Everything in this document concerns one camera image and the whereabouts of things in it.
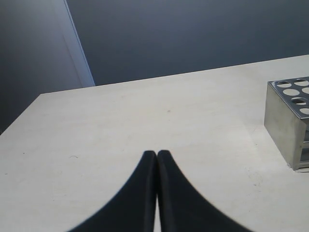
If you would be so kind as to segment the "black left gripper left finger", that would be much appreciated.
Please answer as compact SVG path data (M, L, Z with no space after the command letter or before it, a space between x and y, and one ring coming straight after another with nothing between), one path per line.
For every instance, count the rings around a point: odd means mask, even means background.
M72 232L152 232L156 209L157 157L145 151L122 188Z

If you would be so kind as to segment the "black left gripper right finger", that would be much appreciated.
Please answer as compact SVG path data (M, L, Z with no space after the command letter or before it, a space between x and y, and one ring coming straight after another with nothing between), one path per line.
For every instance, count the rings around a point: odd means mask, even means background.
M157 154L158 204L163 232L247 232L209 203L187 180L172 154Z

